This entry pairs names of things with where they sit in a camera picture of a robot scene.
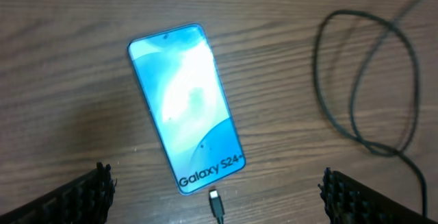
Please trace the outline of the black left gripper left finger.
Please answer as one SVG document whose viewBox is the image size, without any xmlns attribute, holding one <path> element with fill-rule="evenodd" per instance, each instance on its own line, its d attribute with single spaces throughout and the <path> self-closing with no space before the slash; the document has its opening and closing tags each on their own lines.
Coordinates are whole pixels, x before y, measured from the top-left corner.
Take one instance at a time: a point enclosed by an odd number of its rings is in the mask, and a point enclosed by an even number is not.
<svg viewBox="0 0 438 224">
<path fill-rule="evenodd" d="M 111 166 L 98 162 L 89 173 L 1 215 L 1 224 L 104 224 L 115 191 Z"/>
</svg>

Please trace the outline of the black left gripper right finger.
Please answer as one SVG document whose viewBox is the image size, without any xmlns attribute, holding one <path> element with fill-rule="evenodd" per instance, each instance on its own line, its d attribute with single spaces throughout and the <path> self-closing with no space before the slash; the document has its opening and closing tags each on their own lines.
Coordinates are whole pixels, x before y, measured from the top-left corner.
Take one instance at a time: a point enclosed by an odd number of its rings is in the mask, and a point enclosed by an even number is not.
<svg viewBox="0 0 438 224">
<path fill-rule="evenodd" d="M 327 168 L 318 187 L 333 224 L 437 224 L 339 171 Z"/>
</svg>

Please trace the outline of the blue Galaxy smartphone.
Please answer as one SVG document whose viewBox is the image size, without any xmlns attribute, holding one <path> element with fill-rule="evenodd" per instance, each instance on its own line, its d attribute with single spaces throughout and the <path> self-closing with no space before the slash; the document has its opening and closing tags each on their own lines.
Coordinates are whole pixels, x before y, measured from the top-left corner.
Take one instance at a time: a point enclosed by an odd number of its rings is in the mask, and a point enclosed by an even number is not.
<svg viewBox="0 0 438 224">
<path fill-rule="evenodd" d="M 127 53 L 181 194 L 190 195 L 245 167 L 214 54 L 200 24 L 136 38 Z"/>
</svg>

